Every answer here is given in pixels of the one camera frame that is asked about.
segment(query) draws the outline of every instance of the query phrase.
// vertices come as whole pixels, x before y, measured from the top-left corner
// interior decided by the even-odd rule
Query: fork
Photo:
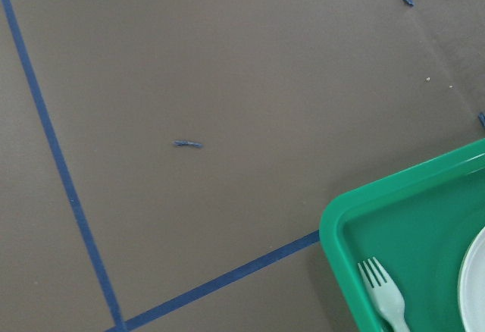
[[[394,332],[410,332],[404,319],[404,298],[386,269],[376,258],[359,262],[358,269],[380,316],[389,322]]]

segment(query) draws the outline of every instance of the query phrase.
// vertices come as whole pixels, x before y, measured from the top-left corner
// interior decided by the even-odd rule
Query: tray
[[[375,256],[401,290],[413,332],[460,332],[458,274],[483,226],[485,139],[338,196],[320,238],[361,331],[392,331],[358,274],[357,262]]]

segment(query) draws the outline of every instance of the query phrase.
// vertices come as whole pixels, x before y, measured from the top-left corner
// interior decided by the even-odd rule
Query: white plate
[[[465,254],[458,278],[458,303],[467,332],[485,332],[485,228]]]

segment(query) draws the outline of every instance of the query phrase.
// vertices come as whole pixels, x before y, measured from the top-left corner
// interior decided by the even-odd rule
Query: white object
[[[485,331],[485,228],[468,247],[458,278],[458,303],[467,332]]]
[[[358,269],[380,316],[389,322],[394,332],[410,332],[404,319],[404,298],[386,269],[376,258],[359,262]]]

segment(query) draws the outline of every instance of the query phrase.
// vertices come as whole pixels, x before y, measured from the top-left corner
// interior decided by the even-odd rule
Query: tray rim
[[[483,169],[484,157],[485,139],[481,139],[343,193],[325,208],[319,227],[321,245],[359,330],[381,332],[383,328],[360,281],[356,265],[347,257],[349,252],[343,237],[345,223],[364,214],[365,204],[377,200],[388,204],[386,200],[391,196],[404,199]]]

